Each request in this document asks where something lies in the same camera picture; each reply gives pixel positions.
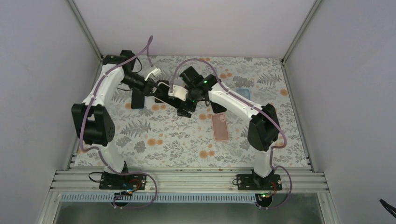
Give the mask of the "phone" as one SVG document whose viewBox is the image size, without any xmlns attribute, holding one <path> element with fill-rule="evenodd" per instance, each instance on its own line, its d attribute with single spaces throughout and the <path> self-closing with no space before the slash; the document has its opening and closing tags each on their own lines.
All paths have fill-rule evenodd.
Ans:
<svg viewBox="0 0 396 224">
<path fill-rule="evenodd" d="M 212 119 L 212 129 L 214 140 L 218 142 L 228 141 L 229 140 L 229 132 L 226 122 L 226 116 L 222 113 L 213 114 L 211 116 Z"/>
<path fill-rule="evenodd" d="M 168 91 L 169 91 L 169 88 L 170 88 L 169 87 L 169 82 L 168 81 L 157 81 L 157 85 L 159 86 L 159 88 L 161 88 L 162 90 L 165 91 L 166 96 L 158 97 L 158 98 L 155 97 L 155 99 L 158 100 L 158 101 L 161 101 L 163 103 L 169 104 L 172 107 L 177 108 L 177 106 L 179 105 L 179 102 L 177 101 L 177 98 L 170 97 L 168 95 Z"/>
<path fill-rule="evenodd" d="M 225 107 L 223 107 L 222 105 L 220 105 L 218 103 L 210 101 L 210 104 L 211 104 L 211 107 L 212 107 L 212 111 L 215 114 L 223 113 L 223 112 L 227 111 L 227 109 Z"/>
</svg>

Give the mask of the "black smartphone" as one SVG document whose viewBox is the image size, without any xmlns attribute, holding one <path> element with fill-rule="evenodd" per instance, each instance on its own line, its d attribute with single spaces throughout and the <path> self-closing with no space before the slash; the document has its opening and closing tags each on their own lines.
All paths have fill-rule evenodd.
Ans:
<svg viewBox="0 0 396 224">
<path fill-rule="evenodd" d="M 139 110 L 145 107 L 145 95 L 138 91 L 133 90 L 131 95 L 131 109 Z"/>
</svg>

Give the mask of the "light blue phone case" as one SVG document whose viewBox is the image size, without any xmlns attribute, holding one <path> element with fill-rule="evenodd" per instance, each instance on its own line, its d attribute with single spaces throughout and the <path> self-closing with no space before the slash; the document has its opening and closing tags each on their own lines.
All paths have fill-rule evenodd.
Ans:
<svg viewBox="0 0 396 224">
<path fill-rule="evenodd" d="M 241 96 L 243 96 L 244 98 L 250 100 L 250 90 L 249 89 L 245 89 L 245 88 L 238 88 L 236 90 L 236 92 L 238 94 L 240 94 Z"/>
</svg>

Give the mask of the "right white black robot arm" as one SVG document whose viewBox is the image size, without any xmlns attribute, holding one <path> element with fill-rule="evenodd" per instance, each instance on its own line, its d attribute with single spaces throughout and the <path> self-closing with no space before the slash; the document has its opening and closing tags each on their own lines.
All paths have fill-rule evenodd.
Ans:
<svg viewBox="0 0 396 224">
<path fill-rule="evenodd" d="M 195 104 L 208 101 L 214 113 L 231 111 L 240 119 L 248 122 L 247 140 L 255 149 L 253 184 L 259 190 L 271 184 L 270 174 L 273 149 L 278 135 L 281 133 L 276 110 L 273 105 L 260 105 L 229 89 L 217 77 L 216 73 L 203 77 L 193 67 L 180 74 L 185 86 L 174 84 L 175 76 L 170 80 L 169 96 L 180 99 L 184 103 Z"/>
</svg>

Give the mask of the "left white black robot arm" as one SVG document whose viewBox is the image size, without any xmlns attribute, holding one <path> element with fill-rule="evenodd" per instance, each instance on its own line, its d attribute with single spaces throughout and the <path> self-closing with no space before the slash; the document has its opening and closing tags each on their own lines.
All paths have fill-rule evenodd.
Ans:
<svg viewBox="0 0 396 224">
<path fill-rule="evenodd" d="M 119 55 L 105 56 L 101 61 L 100 76 L 92 90 L 82 103 L 74 104 L 71 108 L 81 152 L 97 150 L 105 165 L 104 171 L 113 174 L 111 182 L 118 189 L 129 185 L 130 176 L 126 162 L 112 143 L 115 124 L 106 105 L 111 102 L 119 84 L 150 96 L 156 86 L 153 77 L 161 73 L 154 65 L 150 66 L 144 76 L 133 72 L 137 58 L 138 55 L 130 50 L 122 50 Z"/>
</svg>

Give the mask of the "floral patterned table mat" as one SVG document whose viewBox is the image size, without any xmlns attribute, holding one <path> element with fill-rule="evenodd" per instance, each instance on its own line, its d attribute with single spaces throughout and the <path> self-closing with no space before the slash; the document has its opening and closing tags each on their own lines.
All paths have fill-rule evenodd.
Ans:
<svg viewBox="0 0 396 224">
<path fill-rule="evenodd" d="M 210 63 L 221 80 L 232 90 L 248 90 L 250 99 L 275 107 L 284 131 L 276 141 L 274 165 L 308 167 L 292 104 L 284 81 L 281 62 L 276 58 L 142 56 L 138 68 L 153 63 L 168 80 L 175 69 L 189 66 L 202 76 L 211 73 Z M 131 109 L 131 93 L 121 86 L 106 106 L 115 123 L 115 144 L 129 166 L 136 167 L 219 167 L 253 165 L 254 148 L 247 140 L 248 122 L 225 112 L 228 139 L 216 141 L 212 130 L 212 109 L 201 102 L 191 118 L 179 117 L 175 108 L 145 99 L 142 109 Z"/>
</svg>

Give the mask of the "black object at corner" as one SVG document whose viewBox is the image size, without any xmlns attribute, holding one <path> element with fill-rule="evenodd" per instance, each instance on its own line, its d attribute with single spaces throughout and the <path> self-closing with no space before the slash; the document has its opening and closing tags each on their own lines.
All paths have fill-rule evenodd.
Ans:
<svg viewBox="0 0 396 224">
<path fill-rule="evenodd" d="M 396 208 L 389 203 L 387 203 L 385 200 L 380 199 L 379 200 L 380 204 L 383 206 L 383 208 L 394 218 L 396 218 Z"/>
</svg>

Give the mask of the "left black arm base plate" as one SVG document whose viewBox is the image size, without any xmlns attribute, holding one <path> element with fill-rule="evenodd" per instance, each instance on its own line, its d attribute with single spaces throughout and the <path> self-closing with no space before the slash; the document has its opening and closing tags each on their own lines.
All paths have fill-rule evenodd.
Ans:
<svg viewBox="0 0 396 224">
<path fill-rule="evenodd" d="M 99 182 L 99 189 L 144 190 L 147 176 L 143 174 L 117 175 L 104 172 Z"/>
</svg>

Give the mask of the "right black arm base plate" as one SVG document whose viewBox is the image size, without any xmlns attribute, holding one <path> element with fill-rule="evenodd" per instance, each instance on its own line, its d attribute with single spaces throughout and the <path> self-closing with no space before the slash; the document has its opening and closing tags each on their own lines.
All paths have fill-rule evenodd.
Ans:
<svg viewBox="0 0 396 224">
<path fill-rule="evenodd" d="M 260 177 L 255 174 L 238 174 L 232 184 L 237 186 L 238 190 L 282 190 L 282 181 L 280 175 L 270 174 L 267 177 Z"/>
</svg>

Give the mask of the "aluminium front rail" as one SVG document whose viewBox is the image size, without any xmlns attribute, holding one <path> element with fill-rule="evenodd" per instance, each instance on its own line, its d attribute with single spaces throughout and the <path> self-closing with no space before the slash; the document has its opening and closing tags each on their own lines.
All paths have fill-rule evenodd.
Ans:
<svg viewBox="0 0 396 224">
<path fill-rule="evenodd" d="M 70 169 L 57 171 L 50 185 L 51 191 L 98 191 L 99 183 L 92 182 L 88 175 L 95 169 Z M 145 169 L 158 186 L 160 193 L 235 193 L 237 186 L 232 180 L 237 174 L 249 174 L 249 169 Z M 280 175 L 283 189 L 293 193 L 328 192 L 329 187 L 323 173 L 314 173 L 307 169 L 292 168 L 286 173 L 275 171 Z"/>
</svg>

